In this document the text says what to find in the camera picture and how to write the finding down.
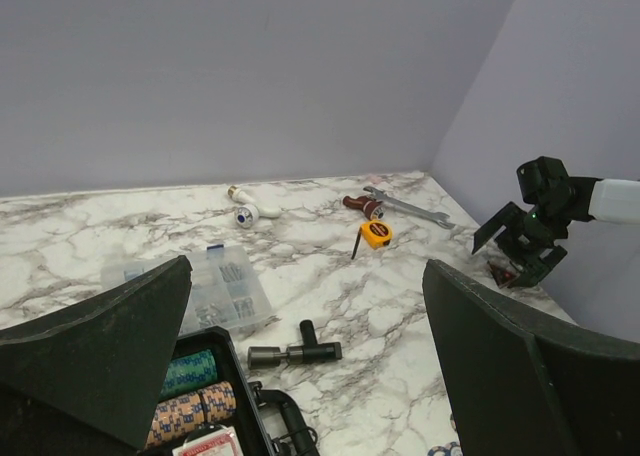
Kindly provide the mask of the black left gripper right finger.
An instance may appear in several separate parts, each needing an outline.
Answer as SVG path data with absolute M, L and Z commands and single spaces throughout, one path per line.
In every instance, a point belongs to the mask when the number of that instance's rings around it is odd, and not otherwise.
M 639 346 L 431 259 L 430 328 L 466 455 L 636 455 Z

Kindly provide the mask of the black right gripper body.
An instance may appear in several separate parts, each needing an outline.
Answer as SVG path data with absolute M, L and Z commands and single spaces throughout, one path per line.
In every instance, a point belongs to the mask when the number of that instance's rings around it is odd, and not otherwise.
M 522 199 L 528 210 L 515 212 L 499 235 L 499 248 L 517 268 L 514 286 L 535 286 L 567 256 L 558 245 L 569 236 L 569 225 L 590 222 L 588 213 L 594 177 L 571 176 L 564 163 L 541 156 L 517 169 Z

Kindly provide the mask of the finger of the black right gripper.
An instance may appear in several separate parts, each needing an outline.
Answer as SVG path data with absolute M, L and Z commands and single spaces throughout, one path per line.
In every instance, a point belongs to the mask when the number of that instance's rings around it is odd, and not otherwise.
M 522 213 L 515 203 L 507 203 L 474 233 L 472 253 L 476 254 L 501 228 L 513 226 Z

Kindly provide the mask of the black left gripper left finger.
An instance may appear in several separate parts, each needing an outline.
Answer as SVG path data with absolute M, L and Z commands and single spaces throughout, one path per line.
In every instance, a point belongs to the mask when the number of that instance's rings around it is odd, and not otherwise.
M 134 455 L 147 440 L 191 290 L 171 259 L 1 332 L 4 455 Z

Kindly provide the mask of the red triangular dealer chip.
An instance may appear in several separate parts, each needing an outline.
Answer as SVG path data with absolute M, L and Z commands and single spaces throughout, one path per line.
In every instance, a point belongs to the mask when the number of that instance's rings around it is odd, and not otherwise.
M 518 277 L 516 273 L 496 263 L 488 262 L 487 265 L 494 282 L 499 288 L 509 287 Z

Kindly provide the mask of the black poker set case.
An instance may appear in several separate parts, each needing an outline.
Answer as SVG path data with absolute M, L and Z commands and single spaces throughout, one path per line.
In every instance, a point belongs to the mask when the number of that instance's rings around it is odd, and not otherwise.
M 172 450 L 222 426 L 232 426 L 244 455 L 318 455 L 318 435 L 310 427 L 293 398 L 280 390 L 249 383 L 241 369 L 229 333 L 218 327 L 178 338 L 172 360 L 210 350 L 218 380 L 228 381 L 236 396 L 235 414 L 218 423 L 205 423 L 187 436 L 147 449 L 140 455 L 172 455 Z

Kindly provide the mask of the red playing card deck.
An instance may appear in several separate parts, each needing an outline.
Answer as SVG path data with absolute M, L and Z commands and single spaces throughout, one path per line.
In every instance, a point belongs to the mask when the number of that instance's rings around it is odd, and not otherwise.
M 213 432 L 185 442 L 172 450 L 173 456 L 243 456 L 238 436 L 232 426 L 222 426 Z

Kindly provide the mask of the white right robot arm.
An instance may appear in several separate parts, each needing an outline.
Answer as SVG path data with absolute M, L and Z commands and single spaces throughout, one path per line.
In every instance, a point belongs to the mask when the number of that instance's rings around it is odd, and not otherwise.
M 523 201 L 507 203 L 475 233 L 473 253 L 489 240 L 516 268 L 509 287 L 533 287 L 566 257 L 556 244 L 568 238 L 574 222 L 639 222 L 639 183 L 620 179 L 571 176 L 562 160 L 541 156 L 517 169 Z

